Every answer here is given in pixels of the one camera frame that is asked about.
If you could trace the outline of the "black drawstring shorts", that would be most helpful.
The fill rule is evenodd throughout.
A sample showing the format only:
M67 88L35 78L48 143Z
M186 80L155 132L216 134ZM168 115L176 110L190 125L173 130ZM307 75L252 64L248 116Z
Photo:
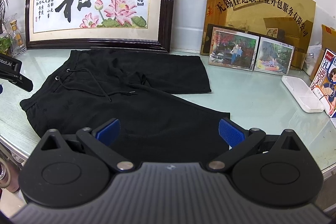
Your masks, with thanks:
M116 118L121 130L111 149L132 162L208 162L228 150L218 127L230 114L182 96L210 92L198 56L74 50L20 106L39 136Z

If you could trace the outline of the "clear glass liquor bottle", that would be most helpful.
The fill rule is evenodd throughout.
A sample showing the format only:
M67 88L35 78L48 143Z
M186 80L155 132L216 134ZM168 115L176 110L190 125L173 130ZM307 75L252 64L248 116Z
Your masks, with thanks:
M11 26L11 53L15 57L26 51L24 36L18 30L17 13L9 17L9 24Z

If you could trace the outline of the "small potted green plant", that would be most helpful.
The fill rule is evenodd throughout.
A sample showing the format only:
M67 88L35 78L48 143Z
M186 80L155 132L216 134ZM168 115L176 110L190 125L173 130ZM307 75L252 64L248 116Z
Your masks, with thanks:
M4 36L0 38L0 53L11 56L11 38L9 36Z

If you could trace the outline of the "white plastic tray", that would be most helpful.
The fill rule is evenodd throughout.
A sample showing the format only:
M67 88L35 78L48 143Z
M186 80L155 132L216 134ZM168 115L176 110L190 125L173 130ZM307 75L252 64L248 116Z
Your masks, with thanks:
M292 76L282 76L281 81L304 112L324 112L325 107L302 79Z

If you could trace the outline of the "large framed couple photo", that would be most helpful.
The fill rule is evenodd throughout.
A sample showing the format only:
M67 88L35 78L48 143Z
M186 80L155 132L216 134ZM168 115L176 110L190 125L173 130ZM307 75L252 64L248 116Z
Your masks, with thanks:
M253 71L260 36L228 28L214 27L209 65Z

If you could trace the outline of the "small framed photo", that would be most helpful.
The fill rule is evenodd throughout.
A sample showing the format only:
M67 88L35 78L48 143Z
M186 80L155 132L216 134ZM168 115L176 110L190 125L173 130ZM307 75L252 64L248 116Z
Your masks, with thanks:
M287 75L294 46L275 39L260 37L254 70L273 75Z

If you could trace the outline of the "colourful illustrated booklet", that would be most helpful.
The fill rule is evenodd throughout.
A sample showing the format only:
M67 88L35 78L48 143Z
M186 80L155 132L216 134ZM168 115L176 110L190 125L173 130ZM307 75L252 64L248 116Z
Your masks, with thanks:
M326 49L317 73L310 85L310 89L323 104L325 112L330 118L335 118L335 75L335 53L329 49Z

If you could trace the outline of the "framed lotus cross-stitch picture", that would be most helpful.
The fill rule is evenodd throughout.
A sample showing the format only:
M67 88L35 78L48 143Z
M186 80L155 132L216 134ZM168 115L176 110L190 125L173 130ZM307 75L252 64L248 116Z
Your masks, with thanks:
M168 53L174 0L26 0L29 49Z

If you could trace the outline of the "gold company plaque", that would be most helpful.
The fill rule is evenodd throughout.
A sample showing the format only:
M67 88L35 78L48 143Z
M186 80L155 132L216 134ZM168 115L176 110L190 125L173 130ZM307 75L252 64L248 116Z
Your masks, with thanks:
M294 46L291 65L301 69L310 43L316 2L313 0L207 0L201 54L210 53L214 27L277 36Z

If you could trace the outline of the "brown cardboard box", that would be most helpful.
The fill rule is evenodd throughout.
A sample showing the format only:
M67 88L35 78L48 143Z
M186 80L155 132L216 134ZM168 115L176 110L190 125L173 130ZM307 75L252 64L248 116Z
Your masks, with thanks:
M314 79L318 71L318 68L322 62L322 58L325 54L326 49L335 52L335 48L336 48L336 31L324 24L321 25L321 28L322 28L322 49L319 53L319 56L317 58L317 62L313 68L313 71L309 77L311 81Z

